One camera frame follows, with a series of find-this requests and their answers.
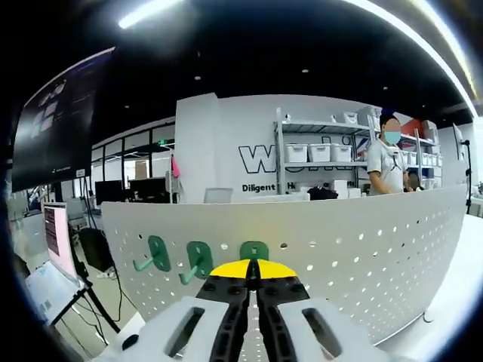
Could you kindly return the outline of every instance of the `person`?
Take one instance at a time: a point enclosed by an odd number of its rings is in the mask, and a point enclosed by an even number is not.
[[[386,195],[412,192],[406,163],[397,143],[401,139],[401,123],[392,114],[379,118],[381,133],[368,150],[368,174],[371,181],[370,195]]]

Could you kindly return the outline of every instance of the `black ceiling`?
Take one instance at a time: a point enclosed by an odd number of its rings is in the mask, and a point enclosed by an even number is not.
[[[11,97],[25,101],[66,67],[116,46],[93,143],[172,116],[178,99],[210,92],[321,95],[390,106],[441,127],[471,121],[464,110],[440,116],[461,97],[410,39],[340,0],[186,0],[120,29],[117,21],[145,1],[54,0],[25,8],[30,32],[11,45]],[[478,39],[469,41],[478,49]]]

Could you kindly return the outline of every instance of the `computer monitor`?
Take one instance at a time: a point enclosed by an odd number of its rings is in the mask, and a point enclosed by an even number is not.
[[[44,204],[45,239],[53,265],[68,279],[79,285],[69,238],[66,203]]]
[[[133,179],[129,182],[131,192],[144,202],[169,203],[169,194],[166,191],[166,178]]]
[[[123,201],[124,192],[122,190],[121,180],[116,181],[98,181],[96,188],[96,205],[101,205],[104,201]]]

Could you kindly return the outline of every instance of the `ceiling light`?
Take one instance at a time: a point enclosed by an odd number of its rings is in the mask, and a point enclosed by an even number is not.
[[[418,8],[422,13],[424,13],[435,26],[435,28],[439,31],[443,39],[448,43],[451,51],[453,52],[454,56],[456,57],[458,63],[463,70],[463,73],[468,80],[469,86],[472,88],[472,92],[476,99],[478,99],[478,92],[475,86],[475,79],[473,74],[469,68],[468,61],[466,59],[466,55],[461,48],[460,43],[456,39],[456,36],[453,34],[451,29],[449,28],[448,24],[438,15],[436,10],[431,7],[431,5],[425,0],[410,0],[413,5]]]
[[[141,20],[144,20],[147,17],[168,9],[178,2],[181,2],[181,0],[152,0],[147,4],[139,6],[135,11],[123,17],[121,21],[119,21],[118,25],[121,28],[126,29],[129,26],[139,23]]]
[[[453,82],[454,86],[460,93],[461,97],[463,98],[464,102],[468,106],[469,111],[471,112],[473,118],[478,117],[478,113],[476,112],[476,108],[473,105],[471,98],[469,98],[468,93],[466,92],[464,86],[461,84],[458,77],[454,74],[453,70],[450,66],[445,62],[445,60],[438,54],[437,51],[426,41],[424,40],[421,35],[415,32],[408,24],[404,23],[399,18],[395,17],[388,11],[382,9],[381,7],[373,4],[368,0],[342,0],[343,2],[348,2],[355,6],[360,7],[370,13],[380,17],[382,20],[385,20],[387,23],[394,26],[396,29],[399,29],[403,32],[406,36],[411,38],[416,44],[418,44],[427,54],[441,67],[441,69],[446,73],[446,76]]]

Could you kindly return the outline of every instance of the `pink object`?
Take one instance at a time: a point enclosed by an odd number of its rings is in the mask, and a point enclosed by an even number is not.
[[[174,159],[174,156],[171,156],[171,165],[173,167],[174,177],[179,177],[180,176],[180,169],[178,168],[178,165],[176,163],[176,160]]]

